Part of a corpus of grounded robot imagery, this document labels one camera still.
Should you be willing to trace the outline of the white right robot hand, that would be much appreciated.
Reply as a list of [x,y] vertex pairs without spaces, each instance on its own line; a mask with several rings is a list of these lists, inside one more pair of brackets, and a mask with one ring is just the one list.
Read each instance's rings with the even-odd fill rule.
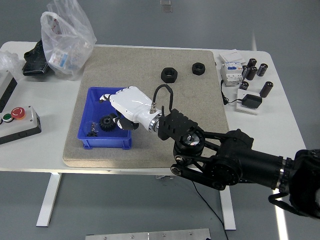
[[161,111],[136,86],[129,86],[115,94],[104,94],[100,102],[108,101],[117,111],[114,123],[123,130],[136,130],[142,125],[149,132],[158,132]]

